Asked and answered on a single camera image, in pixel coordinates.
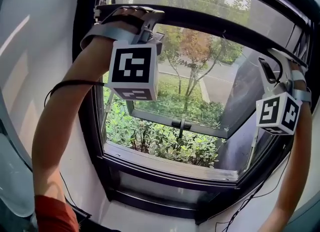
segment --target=window frame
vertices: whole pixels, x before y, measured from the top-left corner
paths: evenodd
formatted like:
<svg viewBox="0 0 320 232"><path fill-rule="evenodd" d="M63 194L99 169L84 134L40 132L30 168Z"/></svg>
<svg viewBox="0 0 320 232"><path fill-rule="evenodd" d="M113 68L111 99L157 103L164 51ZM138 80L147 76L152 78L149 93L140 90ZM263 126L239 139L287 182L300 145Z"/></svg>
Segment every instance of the window frame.
<svg viewBox="0 0 320 232"><path fill-rule="evenodd" d="M73 61L81 52L81 39L88 32L88 30L92 27L94 23L92 10L95 4L96 0L78 0L73 26ZM215 21L218 21L220 25L230 23L228 21L223 21L223 19L214 19ZM306 81L309 82L309 86L312 90L313 102L311 106L311 111L313 111L315 109L320 95L320 89L317 89L317 86L315 84L312 84L313 79L317 77L317 72L320 68L320 64L318 62L318 60L320 59L320 50L319 48L317 48L317 46L320 44L320 26L313 22L310 22L309 25L311 27L311 39L310 46L307 50L307 59L309 61L308 63L310 64L310 67L309 72L306 75ZM242 29L240 25L230 25L230 28L235 30L240 29L240 31ZM216 34L221 34L221 32L217 29L212 31L215 31ZM262 36L259 35L259 38L263 39L264 44L267 44L267 46L273 45L272 41L261 37ZM101 108L101 101L97 101L97 95L101 95L101 93L99 93L100 90L101 89L98 89L97 87L93 87L88 92L80 107L79 118L89 156L96 169L98 177L105 189L106 196L110 201L118 200L128 205L160 214L185 218L194 218L196 223L200 224L201 222L204 222L211 216L225 210L227 207L231 206L232 204L240 200L243 196L248 194L253 188L255 188L259 183L261 183L261 181L263 181L270 172L273 171L275 166L283 160L283 158L286 156L286 154L290 151L292 147L292 136L275 136L269 143L269 146L264 149L263 153L261 153L259 157L255 159L250 168L245 173L241 174L241 177L239 178L234 189L222 191L219 194L219 196L216 197L213 201L199 206L197 211L189 209L182 210L181 208L176 208L174 206L166 206L165 204L161 205L156 204L152 201L145 201L144 199L139 199L138 197L133 197L128 194L124 195L123 193L117 191L117 183L113 181L111 176L111 173L114 172L114 170L111 169L110 163L108 163L108 161L105 158L106 153L104 153L103 139L101 137L100 128L101 123L99 122L99 112L101 112L103 108ZM284 150L282 150L282 147L280 146L284 145L286 145L287 147ZM129 164L129 162L124 161L119 165L119 167L123 168L128 166ZM130 166L126 168L130 171L134 170ZM163 179L165 181L168 181L170 174L164 173L162 175ZM149 180L152 180L151 178L156 179L157 182L159 182L158 177L155 178L153 174L150 174ZM176 186L179 185L183 187L182 183L177 182Z"/></svg>

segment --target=gray strap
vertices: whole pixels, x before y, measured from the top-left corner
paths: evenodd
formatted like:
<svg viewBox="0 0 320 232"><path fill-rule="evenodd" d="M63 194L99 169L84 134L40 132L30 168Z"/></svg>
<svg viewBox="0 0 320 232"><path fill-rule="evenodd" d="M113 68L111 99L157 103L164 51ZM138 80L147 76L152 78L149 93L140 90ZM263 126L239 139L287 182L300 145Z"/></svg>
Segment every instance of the gray strap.
<svg viewBox="0 0 320 232"><path fill-rule="evenodd" d="M311 103L311 92L294 89L293 97L297 100Z"/></svg>
<svg viewBox="0 0 320 232"><path fill-rule="evenodd" d="M128 32L127 30L110 26L108 24L99 25L96 24L92 27L92 29L86 34L83 40L80 43L82 49L89 45L94 36L103 36L110 39L114 39L116 41L128 41L129 44L133 41L136 36L133 33Z"/></svg>

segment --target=black window frame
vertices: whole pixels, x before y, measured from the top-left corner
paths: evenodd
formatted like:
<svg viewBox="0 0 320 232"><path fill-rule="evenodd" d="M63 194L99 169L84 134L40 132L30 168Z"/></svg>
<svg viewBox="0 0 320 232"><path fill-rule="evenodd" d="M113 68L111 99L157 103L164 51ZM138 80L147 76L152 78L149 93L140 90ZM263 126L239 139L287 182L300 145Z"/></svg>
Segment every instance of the black window frame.
<svg viewBox="0 0 320 232"><path fill-rule="evenodd" d="M320 60L320 50L317 46L320 44L320 26L319 26L319 14L315 14L315 10L312 10L314 6L314 0L305 0L307 4L301 5L304 0L288 0L290 3L294 4L299 10L306 14L311 20L308 21L307 26L310 28L308 30L308 37L310 37L310 45L307 50L307 62L309 64L309 71L306 74L306 81L308 86L312 90L312 106L311 111L313 112L317 104L320 89L317 88L314 78L317 78L317 72L319 71L319 62ZM266 4L272 3L272 0L264 0ZM83 36L89 31L92 27L94 20L93 8L96 5L96 0L78 0L77 9L74 19L73 26L73 43L72 43L72 58L76 59L78 54L81 52L80 41ZM283 8L282 12L286 13L287 8ZM199 12L192 12L194 15L206 17L208 15L202 14ZM234 24L230 21L225 21L223 19L214 18L216 22L220 23L222 27L225 27L227 24L230 26L230 29L236 31L243 30L242 26ZM172 23L171 25L181 26L183 23ZM198 30L201 26L194 26L191 29ZM264 36L259 35L258 33L251 32L249 29L244 28L246 33L249 33L250 36L256 36L263 44L266 46L274 46L274 42L265 39ZM211 29L211 34L222 36L222 32L219 29ZM241 41L244 42L244 39L236 39L233 33L224 34L224 36L232 41L238 42L241 44ZM289 153L293 137L292 136L274 136L268 142L268 147L265 147L262 153L255 158L252 165L242 174L237 183L233 181L223 182L223 186L227 186L232 190L222 191L214 201L208 202L199 206L197 210L187 209L187 208L177 208L174 206L169 206L165 204L157 204L155 202L145 200L139 197L132 197L123 192L117 191L117 183L112 180L112 172L115 171L114 168L121 170L123 172L140 176L147 180L157 181L163 184L186 187L187 184L190 184L187 178L185 177L173 177L167 173L156 174L154 170L145 170L143 167L136 165L134 163L129 163L128 161L121 160L116 156L107 155L104 153L104 144L101 137L101 115L98 112L103 110L103 103L101 101L101 89L93 87L86 97L79 110L79 118L81 123L81 128L83 131L84 140L89 152L91 161L95 167L95 170L98 174L98 177L105 189L107 198L111 200L118 200L120 202L126 203L128 205L144 209L147 211L152 211L160 214L171 215L176 217L185 217L185 218L194 218L196 223L206 221L209 217L220 213L225 210L227 207L231 206L242 197L247 195L252 189L254 189L259 183L261 183L268 174L285 158ZM196 185L199 188L203 188L201 181L195 180L192 181L193 185ZM212 182L212 186L222 186Z"/></svg>

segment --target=window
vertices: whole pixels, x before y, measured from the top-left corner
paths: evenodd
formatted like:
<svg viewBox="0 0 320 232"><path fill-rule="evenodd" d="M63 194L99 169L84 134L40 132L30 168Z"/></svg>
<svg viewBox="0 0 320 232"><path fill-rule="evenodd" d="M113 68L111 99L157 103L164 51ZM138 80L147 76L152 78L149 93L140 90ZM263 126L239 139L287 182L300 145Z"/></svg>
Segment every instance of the window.
<svg viewBox="0 0 320 232"><path fill-rule="evenodd" d="M256 130L256 100L264 93L258 58L277 73L266 49L294 53L308 63L316 51L295 3L94 1L91 6L78 1L75 46L92 25L84 21L91 19L94 3L100 5L98 22L123 4L165 11L154 29L166 34L158 57L157 101L126 102L108 88L95 88L79 113L108 198L200 223L261 183L288 153L291 138Z"/></svg>

